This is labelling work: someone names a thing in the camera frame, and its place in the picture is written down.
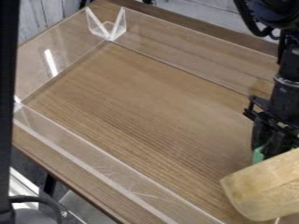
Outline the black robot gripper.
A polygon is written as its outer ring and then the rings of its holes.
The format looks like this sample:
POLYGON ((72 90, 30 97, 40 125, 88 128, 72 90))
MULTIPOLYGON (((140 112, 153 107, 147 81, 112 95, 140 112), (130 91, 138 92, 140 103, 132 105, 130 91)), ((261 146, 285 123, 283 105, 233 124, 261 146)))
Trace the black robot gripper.
POLYGON ((299 82, 275 77, 269 99, 251 95, 243 115, 253 122, 251 149, 265 147, 265 158, 299 144, 299 82))

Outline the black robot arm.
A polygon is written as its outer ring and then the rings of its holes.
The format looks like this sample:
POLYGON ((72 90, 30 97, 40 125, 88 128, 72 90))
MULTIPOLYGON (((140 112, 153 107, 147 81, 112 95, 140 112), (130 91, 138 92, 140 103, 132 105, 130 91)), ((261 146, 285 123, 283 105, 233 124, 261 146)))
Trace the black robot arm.
POLYGON ((257 163, 299 148, 299 0, 233 0, 251 33, 279 42, 271 96, 248 97, 243 115, 253 122, 257 163))

